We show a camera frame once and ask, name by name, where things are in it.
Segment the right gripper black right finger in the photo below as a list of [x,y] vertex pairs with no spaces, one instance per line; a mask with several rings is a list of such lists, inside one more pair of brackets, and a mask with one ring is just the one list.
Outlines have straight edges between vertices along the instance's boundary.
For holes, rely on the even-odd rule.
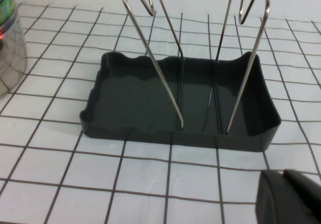
[[284,178],[320,223],[320,185],[296,170],[284,170]]

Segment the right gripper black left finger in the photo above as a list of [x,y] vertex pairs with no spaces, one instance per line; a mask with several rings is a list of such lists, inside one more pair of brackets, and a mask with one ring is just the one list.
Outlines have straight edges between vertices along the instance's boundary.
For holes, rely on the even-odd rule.
[[302,205],[288,181],[278,172],[262,171],[256,200],[258,223],[301,223]]

